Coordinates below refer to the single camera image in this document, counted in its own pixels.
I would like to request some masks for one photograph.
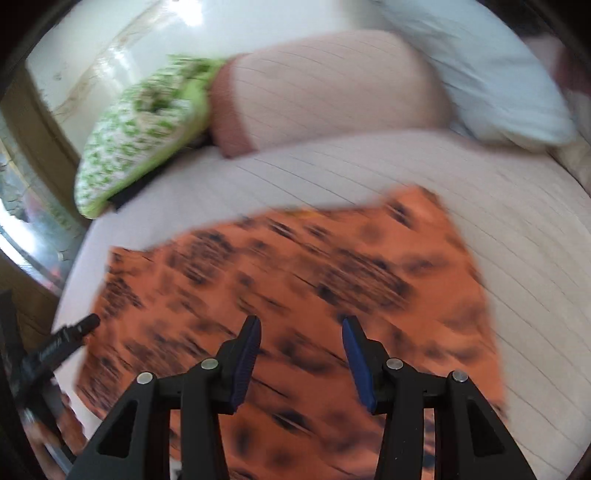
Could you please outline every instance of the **orange cloth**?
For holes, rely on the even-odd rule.
[[[221,416],[233,478],[373,478],[384,420],[358,401],[341,321],[415,368],[469,373],[502,412],[485,293],[437,197],[401,189],[378,205],[267,212],[147,252],[115,248],[94,308],[78,393],[104,417],[137,373],[186,371],[262,321],[246,403]],[[178,415],[171,418],[178,456]],[[427,415],[423,477],[433,472]]]

